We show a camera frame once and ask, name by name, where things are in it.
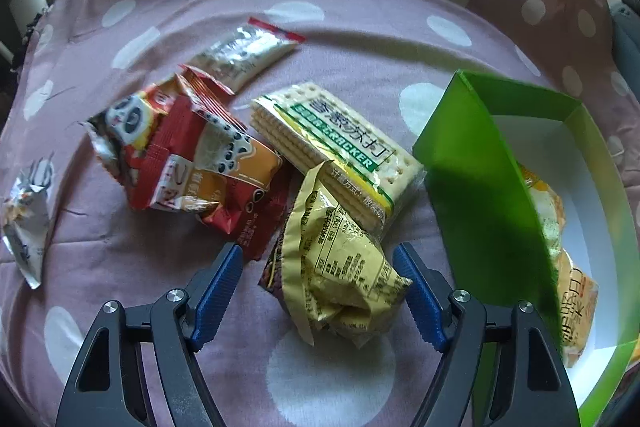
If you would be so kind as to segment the soda cracker pack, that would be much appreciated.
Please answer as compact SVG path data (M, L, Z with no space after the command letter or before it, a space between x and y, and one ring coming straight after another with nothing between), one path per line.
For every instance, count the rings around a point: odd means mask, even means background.
M321 166L322 184L377 239L424 179L420 161L312 82L254 98L250 121L301 173Z

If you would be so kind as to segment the red panda snack packet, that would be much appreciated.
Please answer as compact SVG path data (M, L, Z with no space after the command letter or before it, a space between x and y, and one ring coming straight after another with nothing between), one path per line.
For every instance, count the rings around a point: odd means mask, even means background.
M149 171L162 168L165 144L155 145L154 135L165 120L175 136L181 121L169 115L174 106L214 118L233 130L244 132L245 124L226 107L231 90L195 66L183 64L180 72L121 98L82 123L93 152L102 166L123 187L129 205L137 210L151 206L157 181Z

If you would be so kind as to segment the orange panda snack packet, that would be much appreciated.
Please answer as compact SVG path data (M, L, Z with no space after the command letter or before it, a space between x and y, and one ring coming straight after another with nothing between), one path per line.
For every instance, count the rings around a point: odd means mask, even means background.
M143 168L153 183L149 206L190 212L258 260L280 225L286 201L283 160L228 124L190 121L151 142Z

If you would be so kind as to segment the red-edged silver snack packet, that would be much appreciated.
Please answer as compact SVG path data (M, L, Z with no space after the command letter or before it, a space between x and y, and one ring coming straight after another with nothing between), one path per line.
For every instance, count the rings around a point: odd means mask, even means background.
M251 17L186 62L238 94L263 70L294 51L306 38Z

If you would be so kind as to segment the orange rice cracker packet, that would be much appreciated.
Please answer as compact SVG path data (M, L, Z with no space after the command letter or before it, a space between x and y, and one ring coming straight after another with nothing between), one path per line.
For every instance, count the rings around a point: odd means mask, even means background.
M562 248L554 259L558 271L561 343L566 367L573 367L588 343L599 286Z

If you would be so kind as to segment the white snack packet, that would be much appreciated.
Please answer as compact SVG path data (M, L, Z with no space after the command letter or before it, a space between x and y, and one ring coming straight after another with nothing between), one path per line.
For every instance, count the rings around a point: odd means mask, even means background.
M2 202L2 241L30 289L37 289L42 283L43 257L51 225L52 157L33 160L21 170Z

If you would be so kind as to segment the yellow green snack packet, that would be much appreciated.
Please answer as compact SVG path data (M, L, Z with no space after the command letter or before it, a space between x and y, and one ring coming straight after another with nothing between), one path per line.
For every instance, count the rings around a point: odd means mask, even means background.
M562 233L566 225L562 199L536 173L522 164L518 164L518 168L536 209L549 255L555 259L562 251Z

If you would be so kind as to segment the green white cardboard box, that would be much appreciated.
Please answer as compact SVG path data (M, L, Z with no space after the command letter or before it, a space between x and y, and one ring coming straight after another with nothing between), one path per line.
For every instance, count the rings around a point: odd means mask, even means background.
M529 300L559 336L559 300L532 170L565 210L563 247L599 287L584 353L568 372L580 420L596 425L639 329L639 248L620 174L581 101L460 70L414 143L454 281L483 303Z

